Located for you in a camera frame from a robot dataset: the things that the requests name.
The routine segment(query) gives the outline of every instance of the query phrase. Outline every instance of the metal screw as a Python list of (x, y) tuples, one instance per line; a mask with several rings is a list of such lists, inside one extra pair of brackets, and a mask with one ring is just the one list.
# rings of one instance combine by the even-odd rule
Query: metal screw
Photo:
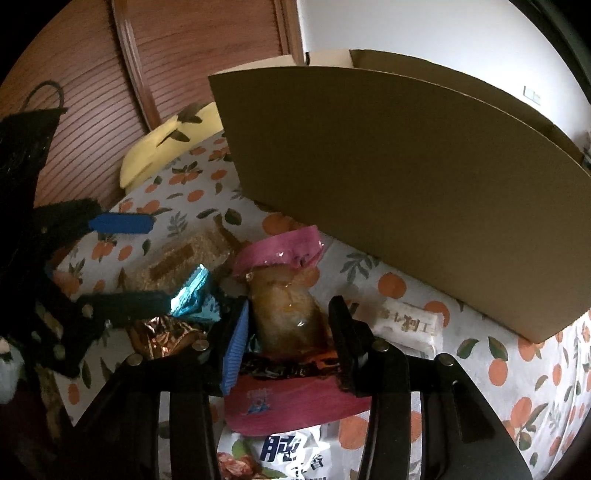
[(53, 346), (53, 356), (56, 357), (56, 360), (62, 361), (66, 358), (66, 349), (65, 347), (57, 343)]
[(375, 339), (371, 344), (371, 348), (373, 348), (376, 352), (387, 352), (390, 348), (390, 344), (386, 340), (378, 338)]
[(92, 318), (92, 314), (95, 312), (95, 310), (92, 308), (92, 305), (90, 303), (87, 303), (86, 305), (84, 305), (82, 307), (82, 316), (86, 317), (88, 319)]
[(132, 353), (129, 357), (125, 359), (128, 365), (132, 367), (137, 367), (141, 362), (144, 361), (144, 357), (141, 356), (139, 353)]
[(456, 363), (456, 359), (454, 359), (449, 353), (442, 353), (437, 359), (446, 367), (450, 367)]
[(193, 342), (193, 349), (198, 352), (204, 352), (209, 348), (209, 342), (204, 338)]

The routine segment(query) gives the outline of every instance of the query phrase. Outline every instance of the pink wrapper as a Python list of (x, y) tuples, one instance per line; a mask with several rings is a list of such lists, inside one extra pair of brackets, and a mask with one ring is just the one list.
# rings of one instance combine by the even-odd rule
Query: pink wrapper
[(271, 236), (243, 249), (236, 257), (233, 274), (240, 277), (255, 267), (270, 265), (313, 267), (320, 260), (323, 248), (316, 225)]

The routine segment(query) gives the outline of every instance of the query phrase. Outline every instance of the yellow pillow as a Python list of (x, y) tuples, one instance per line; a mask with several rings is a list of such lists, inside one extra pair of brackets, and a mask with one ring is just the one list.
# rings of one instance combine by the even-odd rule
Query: yellow pillow
[(119, 184), (131, 192), (173, 159), (223, 129), (212, 102), (198, 111), (192, 103), (129, 149), (121, 165)]

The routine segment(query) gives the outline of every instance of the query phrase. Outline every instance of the pink snack bag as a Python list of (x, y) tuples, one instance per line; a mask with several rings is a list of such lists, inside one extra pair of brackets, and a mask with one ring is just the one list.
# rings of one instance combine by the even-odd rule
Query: pink snack bag
[(337, 378), (258, 380), (241, 375), (224, 399), (226, 423), (246, 436), (289, 432), (369, 410), (371, 397), (339, 390)]
[(233, 272), (245, 275), (262, 354), (298, 360), (328, 348), (322, 312), (306, 286), (305, 269), (322, 255), (320, 234), (309, 226), (246, 247)]

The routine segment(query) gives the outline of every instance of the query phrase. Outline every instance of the white snack packet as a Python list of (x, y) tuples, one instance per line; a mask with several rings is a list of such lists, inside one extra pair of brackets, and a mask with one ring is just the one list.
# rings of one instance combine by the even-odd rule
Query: white snack packet
[(289, 478), (342, 480), (339, 422), (266, 437), (245, 437), (227, 426), (217, 446), (225, 480)]
[(428, 358), (443, 349), (443, 315), (439, 313), (385, 299), (368, 324), (375, 336), (424, 352)]

